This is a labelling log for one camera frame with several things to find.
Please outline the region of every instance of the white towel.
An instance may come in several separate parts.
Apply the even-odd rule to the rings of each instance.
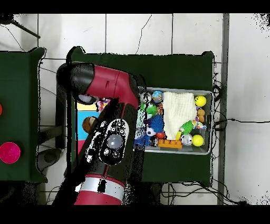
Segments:
[[[180,127],[197,116],[194,95],[164,92],[164,131],[168,140],[175,140]]]

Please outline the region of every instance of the orange toy block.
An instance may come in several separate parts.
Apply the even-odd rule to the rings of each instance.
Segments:
[[[159,147],[166,147],[166,148],[182,148],[182,142],[180,140],[158,140]]]

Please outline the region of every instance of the yellow smiley face ball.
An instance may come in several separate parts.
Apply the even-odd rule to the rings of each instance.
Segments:
[[[195,105],[198,107],[203,107],[206,104],[206,98],[204,96],[197,96],[194,99]]]
[[[204,143],[204,138],[201,135],[194,135],[192,138],[192,144],[195,146],[202,146]]]

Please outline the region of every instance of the green tablecloth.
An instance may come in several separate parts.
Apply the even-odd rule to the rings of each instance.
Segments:
[[[148,87],[213,90],[212,52],[163,56],[84,54],[78,47],[72,53],[72,61],[91,62],[136,76],[140,74],[144,76]],[[145,152],[142,181],[201,181],[205,186],[210,186],[210,159],[210,153],[188,155]]]
[[[38,131],[38,62],[44,48],[0,52],[0,145],[14,142],[21,157],[14,164],[0,160],[0,181],[45,182],[36,168]]]

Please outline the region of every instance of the pink bowl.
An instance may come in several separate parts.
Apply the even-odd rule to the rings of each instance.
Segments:
[[[0,159],[4,163],[15,163],[19,159],[20,155],[20,147],[13,142],[6,142],[0,146]]]

